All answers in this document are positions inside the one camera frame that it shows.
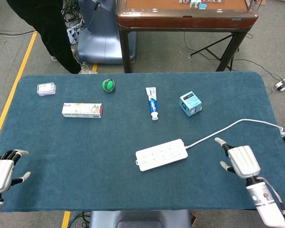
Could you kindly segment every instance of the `shoe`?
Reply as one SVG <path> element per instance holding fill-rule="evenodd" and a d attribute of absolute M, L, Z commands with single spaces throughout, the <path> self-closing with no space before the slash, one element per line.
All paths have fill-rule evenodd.
<path fill-rule="evenodd" d="M 71 50 L 72 50 L 73 56 L 75 56 L 75 55 L 76 55 L 76 49 L 71 48 Z M 54 61 L 54 62 L 57 62 L 57 61 L 58 61 L 55 56 L 51 56 L 51 59 L 52 59 L 52 61 Z"/>
<path fill-rule="evenodd" d="M 81 71 L 79 71 L 78 74 L 79 75 L 95 75 L 95 74 L 98 74 L 98 72 L 89 70 L 89 67 L 87 65 L 82 65 Z"/>

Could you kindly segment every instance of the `blue tablecloth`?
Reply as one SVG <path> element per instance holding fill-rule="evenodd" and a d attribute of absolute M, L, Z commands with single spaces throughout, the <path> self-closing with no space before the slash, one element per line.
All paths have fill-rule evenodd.
<path fill-rule="evenodd" d="M 116 90 L 106 93 L 102 81 Z M 37 84 L 54 82 L 40 97 Z M 157 87 L 159 120 L 152 121 L 145 87 Z M 193 91 L 203 110 L 187 117 L 179 97 Z M 101 119 L 65 118 L 64 102 L 103 103 Z M 5 211 L 120 209 L 250 209 L 245 180 L 221 168 L 228 161 L 214 137 L 188 149 L 188 158 L 146 172 L 135 152 L 181 138 L 189 145 L 242 118 L 276 123 L 260 75 L 253 72 L 25 76 L 0 134 L 0 155 L 29 151 L 14 177 L 31 171 L 3 195 Z M 277 128 L 239 123 L 219 134 L 250 145 L 260 176 L 285 202 L 285 146 Z"/>

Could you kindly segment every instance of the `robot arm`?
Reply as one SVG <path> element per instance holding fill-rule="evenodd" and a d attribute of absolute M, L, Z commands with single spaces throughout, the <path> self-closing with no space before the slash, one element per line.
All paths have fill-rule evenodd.
<path fill-rule="evenodd" d="M 233 147 L 220 138 L 215 138 L 215 141 L 224 148 L 226 156 L 230 158 L 232 164 L 232 166 L 228 166 L 224 161 L 221 161 L 221 166 L 226 171 L 233 172 L 240 178 L 246 179 L 246 189 L 264 224 L 268 227 L 285 228 L 285 208 L 282 199 L 265 178 L 257 176 L 261 168 L 250 146 Z M 277 195 L 282 207 L 282 213 L 276 205 L 266 183 L 270 185 Z"/>
<path fill-rule="evenodd" d="M 3 193 L 7 192 L 11 186 L 24 182 L 30 176 L 30 172 L 22 177 L 12 179 L 14 166 L 23 155 L 28 155 L 27 151 L 13 150 L 7 151 L 0 157 L 0 212 L 3 205 Z"/>

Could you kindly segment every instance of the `toothpaste tube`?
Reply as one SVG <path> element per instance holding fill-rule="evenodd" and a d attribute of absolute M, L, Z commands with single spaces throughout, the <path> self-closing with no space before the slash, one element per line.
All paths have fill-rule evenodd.
<path fill-rule="evenodd" d="M 158 120 L 158 109 L 157 109 L 157 101 L 156 101 L 156 87 L 147 87 L 146 88 L 147 95 L 149 98 L 150 104 L 150 112 L 152 116 L 152 120 Z"/>

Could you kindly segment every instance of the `small transparent container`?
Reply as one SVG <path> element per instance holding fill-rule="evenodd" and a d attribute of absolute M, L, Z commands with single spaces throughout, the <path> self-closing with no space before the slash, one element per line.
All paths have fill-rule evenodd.
<path fill-rule="evenodd" d="M 52 95 L 55 93 L 56 93 L 56 85 L 54 82 L 37 85 L 37 94 L 39 96 Z"/>

